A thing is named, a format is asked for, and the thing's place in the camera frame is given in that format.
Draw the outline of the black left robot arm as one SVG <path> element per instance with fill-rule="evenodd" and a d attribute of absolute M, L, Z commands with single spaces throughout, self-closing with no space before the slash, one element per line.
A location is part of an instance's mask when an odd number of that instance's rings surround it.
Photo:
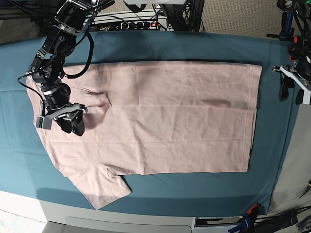
<path fill-rule="evenodd" d="M 309 0 L 288 0 L 285 4 L 291 9 L 300 35 L 291 38 L 288 53 L 292 65 L 274 67 L 280 73 L 279 100 L 285 101 L 288 89 L 299 86 L 295 103 L 311 104 L 311 2 Z"/>

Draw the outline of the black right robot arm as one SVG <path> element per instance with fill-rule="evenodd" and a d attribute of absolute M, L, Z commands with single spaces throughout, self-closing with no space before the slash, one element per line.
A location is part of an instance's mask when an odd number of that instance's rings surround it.
<path fill-rule="evenodd" d="M 49 130 L 55 121 L 66 133 L 84 134 L 83 114 L 87 113 L 87 108 L 83 104 L 70 103 L 71 89 L 61 80 L 64 77 L 76 79 L 86 73 L 94 52 L 89 28 L 98 13 L 113 4 L 112 0 L 67 0 L 54 15 L 55 24 L 27 74 L 41 88 L 36 91 L 41 99 L 41 114 L 35 122 L 37 128 Z M 82 71 L 67 75 L 63 65 L 77 46 L 77 33 L 84 33 L 89 40 L 88 58 Z"/>

